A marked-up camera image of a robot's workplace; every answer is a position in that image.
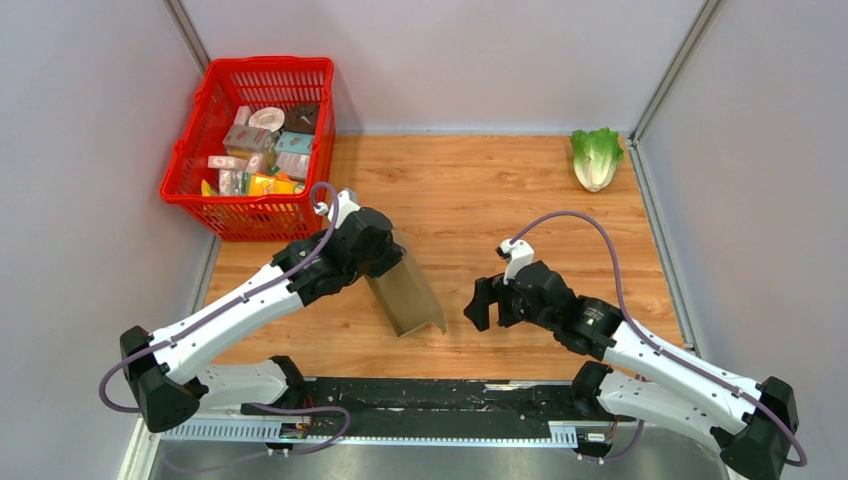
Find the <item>brown cardboard paper box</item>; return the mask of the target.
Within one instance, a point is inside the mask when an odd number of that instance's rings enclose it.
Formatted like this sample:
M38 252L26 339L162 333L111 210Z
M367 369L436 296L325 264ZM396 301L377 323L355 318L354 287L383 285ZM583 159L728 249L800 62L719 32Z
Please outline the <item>brown cardboard paper box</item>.
M443 308L402 232L393 229L393 240L403 252L386 273L366 281L397 337L410 336L427 325L442 335L448 332Z

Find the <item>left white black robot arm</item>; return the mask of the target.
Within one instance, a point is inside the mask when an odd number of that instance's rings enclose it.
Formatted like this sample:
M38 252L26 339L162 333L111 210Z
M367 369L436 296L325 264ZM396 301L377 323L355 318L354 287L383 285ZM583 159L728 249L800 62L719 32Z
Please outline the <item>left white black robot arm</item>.
M290 242L248 281L169 327L133 326L119 338L124 378L152 433L173 429L201 408L248 403L291 415L306 390L281 360L222 367L212 361L265 324L339 293L362 277L378 278L405 254L383 213L358 207L334 229Z

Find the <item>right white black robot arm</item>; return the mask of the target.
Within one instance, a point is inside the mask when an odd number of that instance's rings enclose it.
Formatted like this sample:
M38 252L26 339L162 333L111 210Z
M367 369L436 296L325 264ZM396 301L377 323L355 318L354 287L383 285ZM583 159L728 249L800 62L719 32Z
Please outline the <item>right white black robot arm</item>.
M627 322L616 306L577 295L543 262L476 280L464 310L479 331L527 322L553 334L567 350L589 356L574 378L570 404L579 416L638 418L717 452L747 479L778 479L789 464L799 420L793 388L712 365Z

